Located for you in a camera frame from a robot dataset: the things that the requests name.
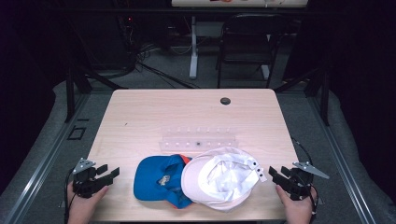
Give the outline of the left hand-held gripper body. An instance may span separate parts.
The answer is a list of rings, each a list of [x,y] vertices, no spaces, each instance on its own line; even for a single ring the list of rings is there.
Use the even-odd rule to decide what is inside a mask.
[[[95,162],[81,158],[73,169],[73,191],[82,198],[91,198],[101,188],[94,167]]]

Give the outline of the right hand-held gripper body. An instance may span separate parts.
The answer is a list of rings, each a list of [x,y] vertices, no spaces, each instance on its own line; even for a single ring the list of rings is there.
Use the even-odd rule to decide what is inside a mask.
[[[288,178],[290,182],[290,190],[286,190],[286,192],[294,201],[301,200],[302,198],[311,195],[310,190],[315,175],[325,179],[330,178],[328,175],[312,165],[309,161],[295,161],[293,165],[294,167],[291,169],[294,170],[295,175],[293,178]]]

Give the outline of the blue and orange cap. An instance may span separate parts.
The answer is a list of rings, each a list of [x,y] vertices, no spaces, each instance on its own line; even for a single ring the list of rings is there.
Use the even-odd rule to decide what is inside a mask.
[[[137,166],[134,196],[140,201],[167,201],[177,209],[192,204],[181,187],[182,172],[191,158],[181,154],[150,156]]]

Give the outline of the white cap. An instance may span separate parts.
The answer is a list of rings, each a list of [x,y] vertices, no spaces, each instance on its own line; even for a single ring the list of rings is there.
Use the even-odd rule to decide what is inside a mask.
[[[264,170],[246,151],[235,147],[208,150],[189,161],[181,175],[183,193],[194,203],[229,212],[242,204]]]

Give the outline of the clear acrylic peg rack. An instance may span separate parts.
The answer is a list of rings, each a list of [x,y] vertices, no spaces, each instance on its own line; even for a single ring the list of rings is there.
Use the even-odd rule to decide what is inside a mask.
[[[165,127],[159,142],[162,152],[200,153],[219,147],[238,147],[236,133],[227,127]]]

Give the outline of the person's left hand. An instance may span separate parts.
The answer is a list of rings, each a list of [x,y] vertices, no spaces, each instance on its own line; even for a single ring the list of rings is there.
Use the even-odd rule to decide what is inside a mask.
[[[67,186],[68,197],[68,221],[67,224],[89,224],[97,204],[104,198],[109,190],[109,186],[104,186],[96,192],[91,198],[81,198],[74,195],[73,183]]]

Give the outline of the person's right hand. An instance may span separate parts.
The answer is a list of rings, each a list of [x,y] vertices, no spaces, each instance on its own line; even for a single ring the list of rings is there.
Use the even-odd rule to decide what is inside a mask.
[[[284,205],[288,224],[310,224],[314,208],[310,197],[293,201],[279,185],[276,185],[276,193]]]

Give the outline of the black folding chair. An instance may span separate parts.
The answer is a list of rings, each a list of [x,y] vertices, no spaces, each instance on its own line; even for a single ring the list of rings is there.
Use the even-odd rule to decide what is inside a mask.
[[[279,14],[242,13],[223,23],[219,38],[217,87],[221,86],[224,64],[268,66],[269,87],[279,45],[290,20]]]

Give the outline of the white desk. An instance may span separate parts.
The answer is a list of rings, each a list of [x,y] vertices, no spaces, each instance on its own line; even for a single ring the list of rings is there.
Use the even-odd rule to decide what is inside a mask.
[[[171,0],[173,7],[264,7],[304,8],[309,0]],[[190,78],[197,78],[196,18],[191,17],[191,70]]]

